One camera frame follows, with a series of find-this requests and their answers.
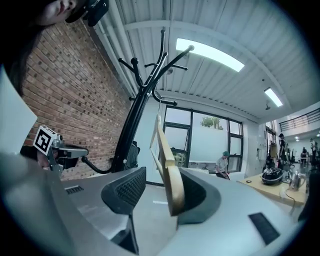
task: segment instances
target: desk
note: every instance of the desk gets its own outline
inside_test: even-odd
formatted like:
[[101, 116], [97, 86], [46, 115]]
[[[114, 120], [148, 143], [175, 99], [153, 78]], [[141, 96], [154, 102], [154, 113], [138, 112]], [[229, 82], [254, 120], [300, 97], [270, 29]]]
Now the desk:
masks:
[[238, 180], [237, 182], [245, 184], [249, 187], [252, 187], [256, 191], [266, 196], [267, 198], [277, 201], [279, 203], [286, 204], [288, 206], [292, 206], [294, 203], [293, 199], [289, 198], [288, 196], [294, 198], [295, 206], [302, 206], [305, 204], [307, 182], [305, 182], [302, 185], [302, 187], [299, 188], [298, 191], [287, 190], [286, 194], [288, 196], [284, 195], [284, 197], [281, 197], [280, 193], [281, 193], [282, 187], [284, 187], [285, 189], [288, 189], [289, 184], [281, 182], [276, 185], [265, 185], [261, 180], [261, 176], [262, 176], [262, 173], [249, 178]]

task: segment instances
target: ceiling light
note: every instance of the ceiling light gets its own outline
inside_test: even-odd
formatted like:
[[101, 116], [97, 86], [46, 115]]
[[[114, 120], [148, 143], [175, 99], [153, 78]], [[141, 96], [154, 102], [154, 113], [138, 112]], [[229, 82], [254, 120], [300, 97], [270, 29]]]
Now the ceiling light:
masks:
[[280, 99], [278, 98], [278, 96], [270, 87], [264, 90], [264, 93], [269, 96], [269, 98], [276, 104], [277, 107], [280, 107], [283, 105]]
[[178, 38], [176, 40], [175, 49], [179, 51], [184, 51], [190, 45], [194, 46], [194, 50], [191, 53], [198, 54], [198, 55], [207, 57], [209, 59], [212, 59], [214, 61], [220, 62], [237, 72], [239, 72], [245, 66], [240, 61], [224, 53], [223, 51], [220, 51], [216, 48], [205, 45], [203, 43], [199, 43], [199, 42], [195, 42], [187, 39]]

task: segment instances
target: table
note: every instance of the table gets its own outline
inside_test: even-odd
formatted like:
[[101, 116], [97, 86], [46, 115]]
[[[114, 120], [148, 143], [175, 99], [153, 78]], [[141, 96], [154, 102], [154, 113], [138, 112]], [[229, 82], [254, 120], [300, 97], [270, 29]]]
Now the table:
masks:
[[[252, 177], [242, 179], [242, 180], [238, 180], [237, 182], [245, 184], [249, 187], [252, 187], [256, 191], [266, 196], [267, 198], [277, 201], [279, 203], [286, 204], [288, 206], [292, 206], [294, 204], [294, 200], [295, 200], [296, 207], [302, 206], [305, 204], [307, 182], [304, 182], [304, 184], [299, 188], [298, 191], [292, 191], [292, 190], [287, 190], [289, 188], [289, 184], [283, 183], [283, 182], [278, 183], [276, 185], [265, 185], [261, 180], [261, 176], [262, 176], [262, 173]], [[294, 200], [288, 197], [287, 195], [283, 194], [282, 188], [284, 188], [286, 190], [285, 191], [286, 194], [294, 198]]]

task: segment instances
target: black coat rack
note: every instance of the black coat rack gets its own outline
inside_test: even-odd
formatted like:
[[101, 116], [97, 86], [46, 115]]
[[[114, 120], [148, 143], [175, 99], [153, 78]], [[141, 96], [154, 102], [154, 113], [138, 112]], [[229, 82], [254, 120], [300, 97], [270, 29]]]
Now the black coat rack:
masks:
[[144, 65], [145, 68], [149, 66], [153, 66], [152, 72], [150, 73], [145, 83], [143, 83], [139, 73], [139, 69], [138, 69], [139, 61], [137, 58], [134, 57], [131, 59], [132, 66], [126, 63], [122, 58], [119, 59], [120, 63], [125, 65], [131, 72], [134, 73], [134, 77], [135, 77], [136, 83], [139, 86], [139, 90], [135, 98], [132, 98], [132, 97], [129, 98], [134, 102], [125, 120], [118, 144], [115, 149], [114, 159], [113, 159], [111, 168], [108, 170], [100, 170], [97, 167], [95, 167], [85, 156], [82, 157], [82, 161], [99, 174], [116, 173], [116, 172], [123, 171], [125, 169], [130, 147], [134, 141], [142, 113], [144, 111], [148, 97], [151, 95], [151, 93], [153, 98], [159, 103], [173, 105], [173, 106], [176, 106], [178, 104], [176, 101], [162, 100], [162, 99], [160, 100], [160, 98], [155, 94], [155, 89], [157, 87], [159, 79], [169, 68], [172, 67], [172, 68], [188, 70], [187, 67], [175, 65], [175, 63], [178, 60], [180, 60], [183, 56], [188, 54], [190, 51], [192, 51], [195, 47], [193, 45], [190, 45], [186, 50], [184, 50], [177, 57], [175, 57], [168, 65], [163, 67], [165, 60], [168, 57], [168, 53], [167, 52], [164, 53], [165, 32], [166, 32], [165, 30], [161, 30], [161, 47], [160, 47], [160, 54], [159, 54], [158, 61], [156, 63], [150, 63], [147, 65]]

